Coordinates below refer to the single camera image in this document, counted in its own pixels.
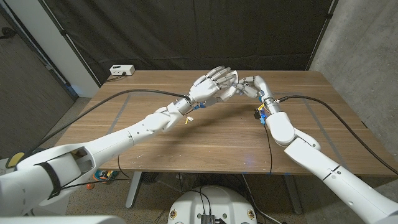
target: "robotic arm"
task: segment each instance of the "robotic arm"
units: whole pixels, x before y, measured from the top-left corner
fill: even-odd
[[[250,84],[258,90],[253,91]],[[239,81],[237,88],[246,92],[249,90],[253,98],[261,97],[264,109],[271,114],[265,122],[275,142],[286,147],[285,153],[293,161],[321,179],[362,220],[366,223],[390,223],[387,220],[392,215],[397,215],[398,203],[379,194],[350,171],[324,155],[314,138],[292,126],[287,114],[279,108],[261,77],[244,78]]]
[[[77,187],[63,187],[85,183],[114,156],[170,130],[195,104],[210,106],[226,101],[235,94],[232,83],[238,80],[238,73],[229,71],[214,68],[194,82],[187,98],[159,108],[128,128],[90,142],[56,146],[24,159],[16,171],[0,176],[0,216],[25,215],[37,205],[49,205],[69,196]],[[226,91],[214,97],[220,89]]]

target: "yellow object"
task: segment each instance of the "yellow object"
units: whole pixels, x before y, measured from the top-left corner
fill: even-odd
[[[9,169],[15,167],[19,160],[22,158],[22,156],[24,156],[24,154],[24,152],[18,152],[17,154],[9,158],[6,164],[6,168]]]
[[[260,107],[257,108],[257,110],[261,110],[264,107],[264,104],[262,104]]]

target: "black curtain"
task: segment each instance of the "black curtain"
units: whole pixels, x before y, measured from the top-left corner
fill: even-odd
[[[101,83],[137,70],[305,70],[331,0],[45,0]]]

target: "wooden table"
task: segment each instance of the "wooden table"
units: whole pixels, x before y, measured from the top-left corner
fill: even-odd
[[[136,71],[133,76],[105,83],[87,108],[119,91],[148,88],[188,93],[192,83],[207,71]],[[382,159],[398,169],[398,163],[384,149],[355,112],[319,72],[240,71],[239,77],[260,75],[275,98],[305,95],[328,103]],[[57,145],[90,141],[128,127],[175,97],[155,93],[131,93],[105,103],[71,125]],[[236,95],[225,103],[190,113],[193,121],[181,121],[168,133],[136,145],[120,156],[126,170],[161,172],[268,173],[271,166],[267,136],[254,119],[258,100]],[[324,106],[302,99],[280,105],[292,124],[313,136],[322,152],[358,175],[394,175],[377,161]],[[272,173],[308,175],[271,139]],[[101,166],[118,169],[117,159]]]

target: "white box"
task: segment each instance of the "white box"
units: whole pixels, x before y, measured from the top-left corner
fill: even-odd
[[[112,65],[109,71],[111,75],[122,75],[123,72],[126,72],[126,75],[132,75],[136,69],[133,65]]]

